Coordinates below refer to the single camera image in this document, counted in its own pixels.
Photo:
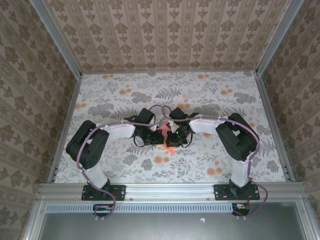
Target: ventilation slot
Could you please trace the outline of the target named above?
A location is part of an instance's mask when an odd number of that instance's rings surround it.
[[[50,203],[45,213],[93,213],[94,203]],[[114,213],[232,213],[232,203],[123,203]]]

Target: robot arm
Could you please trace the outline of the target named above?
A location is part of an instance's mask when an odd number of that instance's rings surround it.
[[[66,152],[74,161],[77,161],[77,155],[80,147],[89,132],[97,125],[92,121],[86,120],[73,136],[66,147]],[[91,143],[86,143],[80,156],[80,166],[85,171],[87,178],[99,189],[108,191],[110,181],[102,171],[99,160],[105,148],[107,141],[113,141],[121,138],[130,138],[135,132],[136,127],[126,122],[107,125],[104,129],[97,130],[91,137]]]
[[[238,113],[233,113],[228,119],[241,123],[252,130],[248,123]],[[233,158],[231,181],[239,188],[244,187],[249,182],[249,159],[247,159],[247,157],[257,149],[255,138],[244,128],[230,122],[201,118],[191,120],[189,125],[194,133],[218,133],[224,148]]]

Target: floral wallpaper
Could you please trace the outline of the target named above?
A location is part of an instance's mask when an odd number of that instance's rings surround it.
[[[66,145],[85,120],[96,124],[118,122],[155,104],[179,107],[188,115],[241,114],[261,140],[261,150],[252,163],[252,177],[258,182],[285,181],[255,76],[250,71],[85,74]],[[162,117],[160,108],[152,111],[156,119]],[[161,128],[168,131],[166,123]],[[139,138],[137,144],[143,144]],[[232,173],[232,158],[218,135],[207,133],[194,134],[188,148],[138,147],[132,138],[110,141],[99,164],[112,183],[225,183]],[[66,152],[55,182],[86,182]]]
[[[254,69],[290,0],[45,0],[82,72]]]
[[[0,239],[20,239],[48,179],[75,78],[28,0],[0,1]]]
[[[263,80],[295,176],[320,217],[320,1],[305,0]]]

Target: metal frame edge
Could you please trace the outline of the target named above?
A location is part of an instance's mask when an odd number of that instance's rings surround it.
[[[55,175],[55,171],[56,171],[56,169],[57,169],[57,167],[58,167],[58,165],[59,165],[59,163],[61,161],[62,153],[64,151],[66,139],[67,139],[67,136],[68,136],[68,129],[70,127],[70,123],[71,123],[72,116],[73,116],[73,113],[74,113],[74,110],[75,110],[75,106],[76,106],[76,102],[77,102],[77,99],[78,99],[78,94],[80,92],[81,83],[82,83],[82,79],[80,78],[78,81],[76,81],[75,86],[74,86],[74,90],[73,90],[73,93],[72,93],[72,97],[71,97],[71,101],[70,101],[70,104],[69,104],[68,112],[66,113],[66,116],[65,116],[63,128],[62,128],[62,131],[61,131],[61,135],[60,135],[59,142],[58,142],[58,145],[57,145],[57,148],[56,148],[56,151],[55,151],[55,154],[54,154],[53,162],[52,162],[52,165],[51,165],[49,177],[48,177],[48,180],[47,180],[48,183],[51,183],[53,181],[54,175]]]
[[[216,68],[203,68],[203,69],[158,69],[158,70],[126,70],[126,71],[93,71],[86,72],[84,75],[93,74],[156,74],[156,73],[214,73],[214,72],[254,72],[254,68],[232,68],[232,69],[216,69]]]
[[[262,105],[264,107],[264,111],[265,111],[265,115],[266,118],[269,122],[269,126],[270,126],[270,130],[271,130],[271,134],[274,140],[274,144],[276,146],[276,149],[278,151],[278,155],[279,155],[279,159],[282,163],[285,164],[286,169],[288,171],[288,175],[290,177],[290,181],[295,181],[295,176],[294,176],[294,172],[291,168],[291,164],[287,155],[287,151],[285,149],[285,145],[284,142],[282,140],[278,125],[277,125],[277,121],[274,115],[274,112],[272,110],[272,106],[270,103],[270,100],[268,98],[268,94],[267,94],[267,90],[264,84],[264,81],[262,79],[261,74],[258,73],[258,75],[255,76],[255,81],[256,81],[256,85],[257,88],[259,90],[260,93],[260,97],[261,97],[261,101],[262,101]]]
[[[53,41],[55,42],[59,52],[62,54],[64,60],[68,64],[70,70],[72,71],[75,79],[78,81],[81,78],[81,69],[77,64],[71,50],[66,44],[63,35],[59,31],[54,19],[52,18],[50,11],[47,9],[45,1],[43,0],[30,0],[37,14],[39,15],[41,21],[43,22],[46,30],[51,35]]]
[[[301,199],[296,202],[296,208],[307,240],[320,240],[319,226],[310,203]]]
[[[275,28],[275,31],[256,66],[256,69],[260,74],[262,74],[267,68],[271,58],[275,54],[280,42],[285,36],[303,2],[304,0],[291,0],[289,2],[282,18],[279,21],[279,24]]]
[[[33,229],[35,228],[36,218],[39,213],[39,207],[40,207],[39,202],[35,203],[33,205],[33,208],[32,208],[29,220],[28,220],[28,224],[27,224],[25,232],[24,232],[23,240],[31,239],[31,234],[33,232]]]

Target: aluminum frame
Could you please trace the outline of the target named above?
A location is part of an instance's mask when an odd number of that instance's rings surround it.
[[[45,28],[50,33],[55,45],[62,54],[65,62],[68,64],[71,72],[73,73],[75,79],[78,81],[81,78],[81,66],[77,63],[76,59],[72,54],[72,49],[68,46],[65,41],[63,34],[59,31],[54,18],[51,16],[45,1],[43,0],[30,0],[35,11],[38,13],[41,21],[43,22]]]
[[[264,81],[262,79],[261,74],[256,74],[255,76],[255,82],[257,85],[257,88],[259,90],[260,93],[260,97],[261,97],[261,102],[265,111],[265,115],[266,115],[266,119],[269,122],[269,126],[270,126],[270,131],[274,140],[274,145],[275,148],[277,150],[278,156],[279,156],[279,160],[280,162],[285,166],[286,170],[287,170],[287,174],[289,175],[289,180],[294,182],[295,176],[294,176],[294,172],[291,168],[290,162],[289,162],[289,158],[285,149],[285,145],[284,142],[281,138],[281,134],[278,128],[278,124],[276,121],[276,117],[274,115],[274,112],[272,110],[272,106],[270,103],[270,100],[268,98],[268,94],[267,94],[267,90],[264,84]]]
[[[304,0],[292,0],[289,2],[281,20],[279,21],[279,24],[276,26],[276,29],[256,66],[258,73],[263,74],[263,72],[266,70],[271,58],[275,54],[279,44],[287,33],[288,28],[297,15],[303,2]]]
[[[74,114],[76,102],[77,102],[78,95],[80,92],[81,83],[82,83],[82,78],[80,78],[78,81],[76,81],[75,86],[74,86],[74,90],[73,90],[72,97],[70,100],[68,112],[66,113],[66,116],[65,116],[65,120],[64,120],[63,128],[62,128],[61,135],[59,138],[59,142],[56,147],[56,151],[55,151],[54,158],[52,161],[50,173],[49,173],[48,180],[47,180],[48,183],[52,183],[54,181],[56,171],[58,170],[58,166],[61,161],[62,154],[64,152],[70,123],[72,120],[72,116]]]
[[[164,204],[164,203],[243,203],[244,201],[216,201],[214,184],[220,183],[129,183],[126,185],[125,203],[127,204]],[[296,203],[299,217],[308,240],[319,239],[319,228],[314,219],[307,194],[302,182],[260,182],[268,193],[269,203]],[[43,225],[48,204],[83,204],[81,200],[84,183],[43,183],[40,185],[24,240],[37,240]],[[260,203],[265,192],[260,191]],[[95,201],[109,204],[111,201]]]
[[[124,70],[124,71],[84,71],[84,75],[92,74],[156,74],[156,73],[198,73],[198,72],[254,72],[254,68],[232,68],[232,69],[218,69],[218,68],[199,68],[199,69],[157,69],[157,70]]]

